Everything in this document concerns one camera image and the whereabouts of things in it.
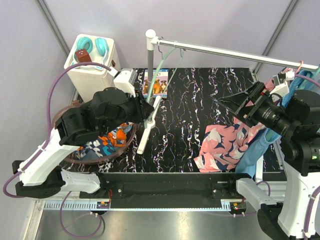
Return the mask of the mint green hanger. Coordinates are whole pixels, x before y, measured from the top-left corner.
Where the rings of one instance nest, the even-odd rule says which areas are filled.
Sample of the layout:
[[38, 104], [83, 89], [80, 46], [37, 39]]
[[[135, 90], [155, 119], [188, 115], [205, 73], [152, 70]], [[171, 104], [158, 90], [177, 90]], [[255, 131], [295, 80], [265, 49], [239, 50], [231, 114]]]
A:
[[160, 63], [156, 68], [152, 69], [152, 72], [149, 69], [145, 70], [143, 97], [149, 104], [154, 104], [156, 102], [154, 98], [156, 97], [160, 97], [160, 99], [168, 97], [168, 87], [184, 57], [184, 51], [179, 50], [180, 59], [171, 76], [169, 76], [169, 69], [163, 68], [163, 64], [176, 49], [176, 47], [172, 47], [166, 54], [162, 55]]

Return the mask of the pink patterned shorts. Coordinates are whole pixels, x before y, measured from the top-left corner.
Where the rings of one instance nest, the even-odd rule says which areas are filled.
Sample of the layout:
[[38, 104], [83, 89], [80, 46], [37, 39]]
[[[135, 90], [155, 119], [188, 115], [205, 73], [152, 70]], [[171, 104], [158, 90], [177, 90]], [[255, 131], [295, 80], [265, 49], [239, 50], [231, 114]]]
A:
[[268, 130], [259, 123], [248, 127], [237, 118], [231, 125], [208, 125], [199, 156], [193, 160], [201, 173], [236, 170], [249, 143], [261, 130]]

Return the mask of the blue orange patterned shorts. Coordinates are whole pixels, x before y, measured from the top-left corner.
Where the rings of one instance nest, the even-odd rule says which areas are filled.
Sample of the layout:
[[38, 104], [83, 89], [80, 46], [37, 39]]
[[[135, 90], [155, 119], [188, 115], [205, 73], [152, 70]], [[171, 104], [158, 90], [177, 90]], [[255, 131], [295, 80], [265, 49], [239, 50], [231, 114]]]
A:
[[73, 152], [76, 160], [95, 160], [115, 154], [128, 143], [127, 135], [132, 129], [132, 122], [125, 122], [96, 140], [89, 141]]

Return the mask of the pink wire hanger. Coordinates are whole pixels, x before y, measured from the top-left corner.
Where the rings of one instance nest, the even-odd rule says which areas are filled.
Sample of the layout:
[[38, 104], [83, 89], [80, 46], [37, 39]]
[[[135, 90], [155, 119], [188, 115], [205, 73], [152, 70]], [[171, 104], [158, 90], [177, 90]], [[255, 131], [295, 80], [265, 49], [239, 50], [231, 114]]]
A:
[[298, 74], [298, 73], [300, 72], [300, 70], [301, 70], [301, 68], [302, 68], [303, 64], [304, 64], [304, 61], [303, 61], [303, 60], [301, 60], [301, 61], [300, 61], [299, 66], [298, 66], [298, 68], [295, 70], [295, 74]]

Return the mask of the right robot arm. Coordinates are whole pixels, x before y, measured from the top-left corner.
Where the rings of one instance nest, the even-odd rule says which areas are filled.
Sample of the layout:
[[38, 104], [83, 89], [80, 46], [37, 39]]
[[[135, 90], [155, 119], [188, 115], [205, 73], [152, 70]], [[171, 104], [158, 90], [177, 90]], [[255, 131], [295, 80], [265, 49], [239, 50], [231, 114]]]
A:
[[227, 185], [228, 195], [241, 195], [255, 208], [261, 230], [273, 240], [317, 240], [316, 212], [320, 201], [320, 96], [295, 91], [287, 107], [277, 106], [262, 82], [218, 103], [252, 127], [258, 123], [281, 136], [286, 189], [283, 202], [265, 196], [241, 178]]

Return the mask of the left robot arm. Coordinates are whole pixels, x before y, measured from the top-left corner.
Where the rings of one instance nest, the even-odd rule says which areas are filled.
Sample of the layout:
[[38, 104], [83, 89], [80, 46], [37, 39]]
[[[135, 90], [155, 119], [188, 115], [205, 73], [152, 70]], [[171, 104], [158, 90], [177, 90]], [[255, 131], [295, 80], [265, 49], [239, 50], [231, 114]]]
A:
[[91, 101], [68, 109], [50, 130], [49, 138], [27, 160], [14, 161], [17, 198], [44, 199], [64, 192], [85, 192], [97, 198], [108, 193], [108, 186], [96, 173], [69, 172], [59, 167], [68, 155], [89, 141], [98, 139], [123, 123], [141, 123], [154, 111], [140, 91], [126, 93], [108, 87]]

